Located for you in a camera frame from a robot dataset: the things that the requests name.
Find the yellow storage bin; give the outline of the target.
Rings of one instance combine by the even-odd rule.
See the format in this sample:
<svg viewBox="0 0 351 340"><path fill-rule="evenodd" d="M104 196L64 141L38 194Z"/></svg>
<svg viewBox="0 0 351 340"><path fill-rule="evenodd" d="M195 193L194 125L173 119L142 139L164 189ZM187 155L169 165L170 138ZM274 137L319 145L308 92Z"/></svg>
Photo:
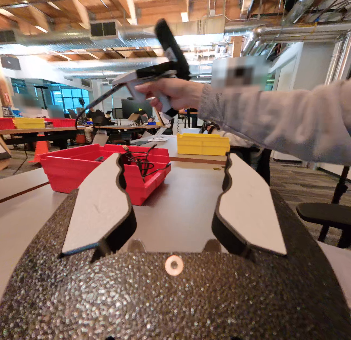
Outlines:
<svg viewBox="0 0 351 340"><path fill-rule="evenodd" d="M15 117L12 122L16 129L42 129L45 128L44 118Z"/></svg>

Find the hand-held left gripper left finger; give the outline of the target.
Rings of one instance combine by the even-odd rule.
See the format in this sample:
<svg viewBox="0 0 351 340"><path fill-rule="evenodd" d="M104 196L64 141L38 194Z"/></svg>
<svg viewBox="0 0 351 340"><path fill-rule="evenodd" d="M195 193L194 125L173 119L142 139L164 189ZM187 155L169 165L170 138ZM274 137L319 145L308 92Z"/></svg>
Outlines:
<svg viewBox="0 0 351 340"><path fill-rule="evenodd" d="M118 252L137 228L131 199L126 192L124 164L113 153L82 181L61 255L93 249L94 257Z"/></svg>

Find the orange traffic cone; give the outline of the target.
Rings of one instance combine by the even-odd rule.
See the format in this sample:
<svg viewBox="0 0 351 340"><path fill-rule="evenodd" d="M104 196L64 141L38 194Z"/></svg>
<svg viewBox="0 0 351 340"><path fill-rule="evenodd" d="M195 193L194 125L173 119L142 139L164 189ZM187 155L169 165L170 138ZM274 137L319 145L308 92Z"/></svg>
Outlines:
<svg viewBox="0 0 351 340"><path fill-rule="evenodd" d="M36 141L36 142L33 142L32 144L35 145L34 158L28 159L27 162L40 164L41 163L40 156L50 151L50 140Z"/></svg>

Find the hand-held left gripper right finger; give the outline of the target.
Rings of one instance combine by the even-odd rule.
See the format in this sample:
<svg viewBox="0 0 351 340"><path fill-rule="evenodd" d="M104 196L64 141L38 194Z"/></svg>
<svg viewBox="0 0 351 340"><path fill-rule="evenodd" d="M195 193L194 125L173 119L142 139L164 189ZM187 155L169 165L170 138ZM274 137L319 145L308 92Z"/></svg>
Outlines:
<svg viewBox="0 0 351 340"><path fill-rule="evenodd" d="M227 154L211 229L230 254L248 257L258 250L287 255L269 185L234 153Z"/></svg>

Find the black monitor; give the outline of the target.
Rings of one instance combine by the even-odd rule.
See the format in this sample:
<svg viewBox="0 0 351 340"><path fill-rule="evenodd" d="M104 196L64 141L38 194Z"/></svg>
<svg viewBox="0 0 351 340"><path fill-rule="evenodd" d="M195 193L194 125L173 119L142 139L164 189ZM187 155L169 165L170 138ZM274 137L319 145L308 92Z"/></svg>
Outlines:
<svg viewBox="0 0 351 340"><path fill-rule="evenodd" d="M150 100L139 102L135 100L130 100L129 98L122 99L121 106L123 119L129 118L131 114L147 114L149 118L153 116L153 108L150 104Z"/></svg>

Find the grey desk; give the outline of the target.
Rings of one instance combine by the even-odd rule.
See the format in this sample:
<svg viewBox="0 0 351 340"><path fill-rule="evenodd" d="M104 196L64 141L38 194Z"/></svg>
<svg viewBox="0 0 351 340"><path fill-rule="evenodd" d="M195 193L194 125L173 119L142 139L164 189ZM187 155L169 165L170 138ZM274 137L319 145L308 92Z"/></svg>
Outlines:
<svg viewBox="0 0 351 340"><path fill-rule="evenodd" d="M176 136L169 150L172 169L163 184L135 206L137 230L147 251L200 251L214 238L211 222L222 192L224 157L178 155ZM1 179L1 296L27 246L66 198L54 192L42 168Z"/></svg>

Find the red plastic bin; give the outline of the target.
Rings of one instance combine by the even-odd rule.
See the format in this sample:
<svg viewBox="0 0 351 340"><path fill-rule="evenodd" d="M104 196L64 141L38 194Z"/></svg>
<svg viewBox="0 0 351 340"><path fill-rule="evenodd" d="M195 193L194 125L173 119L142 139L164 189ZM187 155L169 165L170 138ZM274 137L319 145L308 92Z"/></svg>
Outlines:
<svg viewBox="0 0 351 340"><path fill-rule="evenodd" d="M119 153L123 160L126 192L135 206L141 206L171 171L168 150L156 146L92 144L40 157L52 190L70 193L114 153Z"/></svg>

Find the yellow plastic bin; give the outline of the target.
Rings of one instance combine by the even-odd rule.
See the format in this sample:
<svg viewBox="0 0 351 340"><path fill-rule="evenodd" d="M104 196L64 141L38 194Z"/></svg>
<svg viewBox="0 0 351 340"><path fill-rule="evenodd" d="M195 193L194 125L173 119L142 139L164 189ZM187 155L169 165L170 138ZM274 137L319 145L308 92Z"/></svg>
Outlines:
<svg viewBox="0 0 351 340"><path fill-rule="evenodd" d="M230 140L218 134L178 134L177 152L184 155L225 156Z"/></svg>

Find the person's right hand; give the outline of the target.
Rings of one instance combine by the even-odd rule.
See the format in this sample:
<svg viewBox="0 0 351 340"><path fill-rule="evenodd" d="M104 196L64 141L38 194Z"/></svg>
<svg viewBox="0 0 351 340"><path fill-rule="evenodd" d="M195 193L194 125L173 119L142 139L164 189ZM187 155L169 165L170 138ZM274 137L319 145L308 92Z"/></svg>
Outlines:
<svg viewBox="0 0 351 340"><path fill-rule="evenodd" d="M170 105L175 110L198 109L204 84L177 78L161 78L137 85L135 89L147 98L152 98L151 106L158 111L161 111L163 106L157 96L159 93L169 97Z"/></svg>

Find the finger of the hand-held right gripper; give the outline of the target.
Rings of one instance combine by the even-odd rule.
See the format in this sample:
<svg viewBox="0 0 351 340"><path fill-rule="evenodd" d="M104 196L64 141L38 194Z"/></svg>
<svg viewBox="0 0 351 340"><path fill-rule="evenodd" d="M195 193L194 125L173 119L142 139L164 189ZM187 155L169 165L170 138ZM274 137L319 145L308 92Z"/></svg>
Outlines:
<svg viewBox="0 0 351 340"><path fill-rule="evenodd" d="M176 70L168 70L161 74L152 74L150 76L138 77L136 71L127 72L117 76L112 80L111 84L113 86L125 84L125 85L140 85L148 82L154 82L161 78L170 78L176 76Z"/></svg>

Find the person's right forearm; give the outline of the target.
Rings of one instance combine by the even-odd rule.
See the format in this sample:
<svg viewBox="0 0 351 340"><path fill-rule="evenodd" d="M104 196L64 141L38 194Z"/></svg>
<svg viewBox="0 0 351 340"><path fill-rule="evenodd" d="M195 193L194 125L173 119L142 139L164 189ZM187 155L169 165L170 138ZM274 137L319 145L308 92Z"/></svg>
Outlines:
<svg viewBox="0 0 351 340"><path fill-rule="evenodd" d="M305 161L351 164L350 80L293 91L205 85L199 116L223 131Z"/></svg>

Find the document stand with sheets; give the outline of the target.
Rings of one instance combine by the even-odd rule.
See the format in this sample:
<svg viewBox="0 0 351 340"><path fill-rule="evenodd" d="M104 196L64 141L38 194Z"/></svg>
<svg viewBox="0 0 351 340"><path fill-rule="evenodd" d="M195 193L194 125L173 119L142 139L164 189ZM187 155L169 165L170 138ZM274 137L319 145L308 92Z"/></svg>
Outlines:
<svg viewBox="0 0 351 340"><path fill-rule="evenodd" d="M163 134L166 130L173 129L174 119L169 118L168 115L166 115L163 112L159 112L157 109L155 109L155 112L158 120L160 121L160 128L155 135L147 137L146 141L147 142L166 142L168 138Z"/></svg>

